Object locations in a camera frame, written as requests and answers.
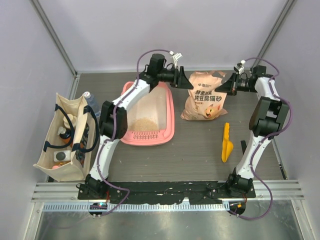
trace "bottle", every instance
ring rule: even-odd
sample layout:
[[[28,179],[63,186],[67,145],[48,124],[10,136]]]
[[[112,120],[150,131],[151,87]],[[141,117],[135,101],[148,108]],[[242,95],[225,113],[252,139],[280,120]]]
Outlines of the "bottle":
[[[67,114],[67,116],[70,119],[73,128],[76,129],[78,118],[76,116],[73,116],[72,114]],[[65,116],[63,117],[63,124],[66,129],[70,129],[69,122]]]
[[[93,109],[95,116],[98,118],[101,115],[101,109],[99,107],[99,104],[95,98],[95,96],[93,94],[91,94],[90,92],[86,91],[83,94],[86,102],[88,103],[88,105]]]
[[[60,126],[58,129],[58,135],[62,139],[62,141],[67,144],[69,143],[70,137],[71,137],[71,130],[68,128],[64,128],[63,126]]]

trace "dark floor panel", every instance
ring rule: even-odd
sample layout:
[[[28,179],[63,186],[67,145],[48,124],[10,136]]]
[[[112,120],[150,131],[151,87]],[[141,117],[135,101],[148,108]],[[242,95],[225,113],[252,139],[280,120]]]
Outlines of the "dark floor panel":
[[[82,74],[76,98],[85,91],[92,92],[100,105],[113,101],[124,84],[134,81],[136,74]],[[257,96],[238,92],[228,96],[224,108],[228,114],[213,121],[186,121],[180,118],[188,97],[187,90],[171,88],[175,110],[175,133],[171,141],[158,146],[130,146],[120,142],[114,152],[110,169],[111,181],[200,181],[226,180],[243,155],[241,140],[248,141],[249,119]],[[222,139],[225,122],[230,123],[230,140],[234,144],[228,161],[222,163]],[[256,169],[265,180],[282,179],[273,146],[264,151]]]

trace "beige tote bag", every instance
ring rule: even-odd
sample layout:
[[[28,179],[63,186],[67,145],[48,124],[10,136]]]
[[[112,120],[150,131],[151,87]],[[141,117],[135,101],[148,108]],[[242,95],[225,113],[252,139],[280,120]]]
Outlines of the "beige tote bag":
[[[75,128],[67,114],[77,117]],[[64,143],[57,134],[58,128],[64,125],[64,117],[71,130],[68,143]],[[54,117],[45,138],[43,151],[37,164],[33,166],[59,182],[84,180],[90,171],[91,151],[97,145],[98,140],[98,121],[86,99],[81,96],[75,100],[68,100],[57,94]],[[54,152],[59,150],[70,150],[71,161],[52,169],[56,164]]]

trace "pink litter box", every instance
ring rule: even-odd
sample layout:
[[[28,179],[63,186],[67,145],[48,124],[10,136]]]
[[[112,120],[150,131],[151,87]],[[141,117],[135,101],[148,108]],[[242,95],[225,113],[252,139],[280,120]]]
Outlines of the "pink litter box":
[[[127,82],[121,94],[129,89]],[[159,82],[150,93],[141,98],[127,113],[128,130],[121,141],[134,146],[164,144],[175,134],[175,110],[172,93],[164,82]]]

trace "gray floor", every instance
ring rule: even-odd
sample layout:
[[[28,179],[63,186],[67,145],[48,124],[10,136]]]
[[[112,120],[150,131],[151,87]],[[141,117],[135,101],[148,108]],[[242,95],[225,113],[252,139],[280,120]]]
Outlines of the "gray floor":
[[[116,99],[124,84],[134,81],[136,74],[81,74],[76,98],[85,91],[93,93],[99,104]],[[228,96],[224,108],[228,114],[212,121],[186,121],[180,118],[188,92],[171,88],[175,133],[171,141],[158,146],[130,146],[120,142],[110,169],[111,181],[201,181],[226,180],[242,157],[241,140],[248,141],[249,120],[258,102],[254,93],[238,92]],[[230,123],[229,139],[233,152],[226,163],[221,161],[223,128]],[[264,180],[282,179],[275,152],[270,144],[264,151],[257,173]]]
[[[268,205],[269,201],[250,201],[245,215],[259,216]],[[51,223],[73,227],[57,229]],[[116,212],[95,219],[87,212],[44,212],[35,239],[302,240],[303,237],[291,201],[286,200],[275,201],[271,212],[255,221],[242,220],[226,211]]]

